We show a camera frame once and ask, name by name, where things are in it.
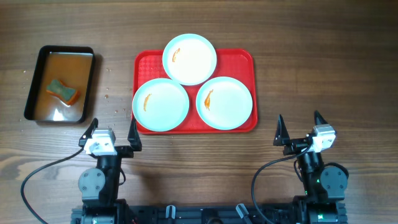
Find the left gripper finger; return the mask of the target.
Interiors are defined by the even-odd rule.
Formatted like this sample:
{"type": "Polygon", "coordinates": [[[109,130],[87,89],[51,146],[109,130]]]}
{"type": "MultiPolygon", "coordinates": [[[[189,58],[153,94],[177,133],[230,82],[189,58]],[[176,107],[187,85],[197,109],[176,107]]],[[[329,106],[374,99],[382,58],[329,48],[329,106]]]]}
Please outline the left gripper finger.
{"type": "Polygon", "coordinates": [[[127,140],[129,141],[130,147],[133,151],[142,151],[142,143],[137,131],[137,123],[135,118],[132,118],[131,120],[127,140]]]}
{"type": "Polygon", "coordinates": [[[83,133],[81,138],[79,139],[78,145],[80,147],[84,147],[87,140],[92,138],[92,134],[94,130],[98,127],[98,119],[94,118],[91,122],[91,124],[88,126],[88,129],[83,133]]]}

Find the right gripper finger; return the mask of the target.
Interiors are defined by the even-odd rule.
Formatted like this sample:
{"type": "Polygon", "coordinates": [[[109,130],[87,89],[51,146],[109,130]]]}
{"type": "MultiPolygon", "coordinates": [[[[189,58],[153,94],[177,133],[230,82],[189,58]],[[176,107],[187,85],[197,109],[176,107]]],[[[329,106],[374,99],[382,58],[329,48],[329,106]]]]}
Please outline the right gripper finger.
{"type": "Polygon", "coordinates": [[[328,124],[328,122],[323,118],[318,110],[314,111],[314,121],[316,126],[328,124]]]}
{"type": "Polygon", "coordinates": [[[274,146],[287,146],[290,144],[290,136],[282,115],[279,115],[275,137],[273,141],[274,146]]]}

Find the orange green sponge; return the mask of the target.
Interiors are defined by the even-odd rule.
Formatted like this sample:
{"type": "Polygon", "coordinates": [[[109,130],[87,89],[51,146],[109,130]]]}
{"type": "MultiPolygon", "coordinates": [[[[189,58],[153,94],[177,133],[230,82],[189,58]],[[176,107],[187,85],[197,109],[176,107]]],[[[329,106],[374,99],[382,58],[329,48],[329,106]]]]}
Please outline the orange green sponge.
{"type": "Polygon", "coordinates": [[[46,92],[57,97],[61,102],[68,106],[73,105],[80,96],[80,92],[74,88],[66,86],[60,80],[52,80],[46,87],[46,92]]]}

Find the white plate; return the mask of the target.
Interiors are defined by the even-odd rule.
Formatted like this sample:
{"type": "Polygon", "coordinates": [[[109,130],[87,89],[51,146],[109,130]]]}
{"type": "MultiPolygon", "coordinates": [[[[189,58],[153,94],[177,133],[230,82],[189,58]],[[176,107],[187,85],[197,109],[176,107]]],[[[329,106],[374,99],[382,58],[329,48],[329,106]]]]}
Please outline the white plate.
{"type": "Polygon", "coordinates": [[[243,125],[254,106],[248,88],[231,77],[216,77],[204,83],[196,96],[199,117],[210,127],[226,131],[243,125]]]}
{"type": "Polygon", "coordinates": [[[199,85],[209,79],[217,65],[217,54],[209,40],[198,34],[174,37],[162,53],[162,65],[181,85],[199,85]]]}
{"type": "Polygon", "coordinates": [[[154,132],[166,132],[186,118],[190,100],[186,90],[176,81],[156,78],[138,88],[132,101],[136,121],[154,132]]]}

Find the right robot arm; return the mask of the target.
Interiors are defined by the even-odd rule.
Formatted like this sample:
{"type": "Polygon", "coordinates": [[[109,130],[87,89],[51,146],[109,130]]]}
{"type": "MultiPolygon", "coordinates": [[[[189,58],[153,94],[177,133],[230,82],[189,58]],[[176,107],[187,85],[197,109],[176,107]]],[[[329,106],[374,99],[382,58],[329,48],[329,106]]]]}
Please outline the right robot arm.
{"type": "Polygon", "coordinates": [[[348,222],[345,190],[348,170],[335,162],[324,163],[321,152],[333,146],[335,129],[314,112],[315,126],[304,138],[291,139],[283,117],[279,116],[275,132],[275,146],[283,146],[285,156],[295,156],[295,171],[299,174],[305,191],[287,204],[271,209],[275,223],[343,224],[348,222]]]}

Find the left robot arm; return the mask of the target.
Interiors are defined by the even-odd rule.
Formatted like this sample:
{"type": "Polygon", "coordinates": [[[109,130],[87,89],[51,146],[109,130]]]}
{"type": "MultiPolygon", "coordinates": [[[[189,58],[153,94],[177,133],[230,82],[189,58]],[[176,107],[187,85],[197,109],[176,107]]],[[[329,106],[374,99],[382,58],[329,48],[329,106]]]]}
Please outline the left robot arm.
{"type": "Polygon", "coordinates": [[[129,145],[115,146],[116,137],[111,128],[99,128],[94,119],[79,139],[78,145],[87,155],[96,159],[96,167],[85,170],[78,179],[83,202],[82,209],[72,211],[71,223],[125,224],[134,223],[134,212],[125,199],[118,198],[123,158],[133,158],[142,150],[136,120],[131,120],[127,135],[129,145]]]}

